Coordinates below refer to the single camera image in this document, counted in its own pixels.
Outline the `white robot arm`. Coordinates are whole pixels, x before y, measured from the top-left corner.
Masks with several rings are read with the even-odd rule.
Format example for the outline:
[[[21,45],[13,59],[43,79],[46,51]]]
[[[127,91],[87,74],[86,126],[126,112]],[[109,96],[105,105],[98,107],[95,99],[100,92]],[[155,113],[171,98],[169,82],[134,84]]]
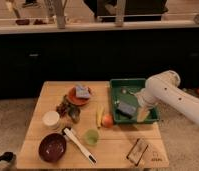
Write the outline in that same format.
[[[154,108],[162,101],[199,125],[199,98],[179,89],[180,81],[180,76],[173,70],[149,77],[136,93],[138,103],[141,107]]]

